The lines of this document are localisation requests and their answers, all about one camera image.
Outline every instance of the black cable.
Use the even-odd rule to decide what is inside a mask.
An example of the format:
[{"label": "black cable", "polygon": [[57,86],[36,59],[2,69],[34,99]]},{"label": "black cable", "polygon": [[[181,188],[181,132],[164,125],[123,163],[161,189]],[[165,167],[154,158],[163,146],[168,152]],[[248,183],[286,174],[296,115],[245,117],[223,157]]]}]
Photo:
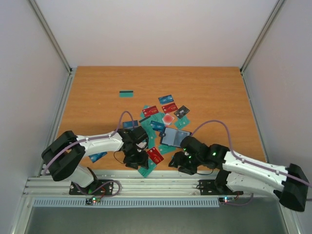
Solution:
[{"label": "black cable", "polygon": [[201,176],[209,176],[209,175],[211,175],[213,172],[214,172],[214,169],[213,169],[209,174],[202,174],[202,173],[197,173],[197,174],[199,174],[199,175],[201,175]]},{"label": "black cable", "polygon": [[121,163],[121,164],[125,164],[125,163],[123,163],[123,162],[120,162],[120,161],[115,157],[115,153],[116,153],[116,152],[118,152],[118,151],[115,151],[115,152],[114,152],[114,158],[116,159],[116,161],[119,162],[119,163]]}]

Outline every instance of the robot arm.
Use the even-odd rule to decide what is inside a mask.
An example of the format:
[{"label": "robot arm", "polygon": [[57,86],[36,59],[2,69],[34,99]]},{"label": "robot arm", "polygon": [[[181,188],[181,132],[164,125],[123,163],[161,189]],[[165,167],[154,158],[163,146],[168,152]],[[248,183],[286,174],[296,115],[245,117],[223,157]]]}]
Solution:
[{"label": "robot arm", "polygon": [[85,190],[97,187],[98,179],[90,168],[79,166],[82,158],[107,151],[123,151],[126,167],[148,169],[148,154],[143,150],[148,143],[145,130],[139,126],[134,130],[120,129],[96,136],[76,136],[72,131],[64,132],[44,152],[42,159],[46,165],[66,146],[75,144],[70,150],[61,154],[49,167],[54,181],[69,179]]},{"label": "robot arm", "polygon": [[176,153],[169,166],[189,175],[196,174],[200,165],[219,169],[212,189],[220,192],[220,195],[228,190],[268,195],[289,209],[304,211],[308,186],[279,173],[308,182],[299,166],[276,166],[235,152],[237,158],[228,147],[218,144],[208,147],[192,136],[184,138],[181,147],[184,152]]}]

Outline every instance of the red card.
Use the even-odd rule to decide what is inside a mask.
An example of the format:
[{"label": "red card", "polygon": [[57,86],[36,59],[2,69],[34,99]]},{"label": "red card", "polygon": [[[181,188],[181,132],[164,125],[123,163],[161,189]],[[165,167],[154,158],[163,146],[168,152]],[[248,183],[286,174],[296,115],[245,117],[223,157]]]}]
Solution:
[{"label": "red card", "polygon": [[159,111],[156,106],[151,106],[149,108],[142,110],[145,117],[157,114]]},{"label": "red card", "polygon": [[162,160],[164,160],[164,158],[161,156],[160,152],[158,152],[158,150],[153,147],[151,148],[149,151],[147,151],[150,159],[155,163],[155,164],[159,164]]},{"label": "red card", "polygon": [[165,114],[177,110],[177,106],[176,106],[175,103],[170,103],[168,105],[162,106],[161,108],[162,108],[162,110],[164,111]]}]

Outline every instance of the slotted metal strip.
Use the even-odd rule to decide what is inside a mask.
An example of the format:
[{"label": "slotted metal strip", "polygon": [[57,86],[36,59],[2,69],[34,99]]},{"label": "slotted metal strip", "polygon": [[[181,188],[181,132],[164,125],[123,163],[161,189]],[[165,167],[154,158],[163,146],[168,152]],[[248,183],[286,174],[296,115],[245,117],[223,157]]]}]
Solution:
[{"label": "slotted metal strip", "polygon": [[93,205],[87,205],[85,201],[85,198],[38,197],[34,207],[219,207],[217,198],[109,198]]}]

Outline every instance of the wooden table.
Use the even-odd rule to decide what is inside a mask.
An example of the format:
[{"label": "wooden table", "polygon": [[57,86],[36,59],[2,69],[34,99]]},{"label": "wooden table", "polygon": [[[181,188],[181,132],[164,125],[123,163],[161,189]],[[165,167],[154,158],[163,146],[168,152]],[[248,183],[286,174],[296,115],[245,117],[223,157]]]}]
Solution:
[{"label": "wooden table", "polygon": [[[134,97],[121,98],[120,90],[133,90]],[[184,130],[193,131],[207,120],[219,119],[230,128],[237,152],[265,161],[236,67],[78,67],[59,134],[66,130],[85,136],[110,132],[116,128],[124,110],[140,120],[144,105],[156,105],[162,111],[158,97],[169,94],[178,108],[185,105],[191,110],[187,114],[191,123]],[[130,117],[125,115],[123,120],[129,121]],[[207,145],[228,146],[226,131],[218,123],[204,126],[194,136]],[[174,152],[165,154],[156,169],[175,170],[168,167],[172,155]],[[116,158],[122,161],[122,152],[116,153]],[[113,158],[112,152],[95,163],[86,157],[81,164],[92,169],[128,169]]]}]

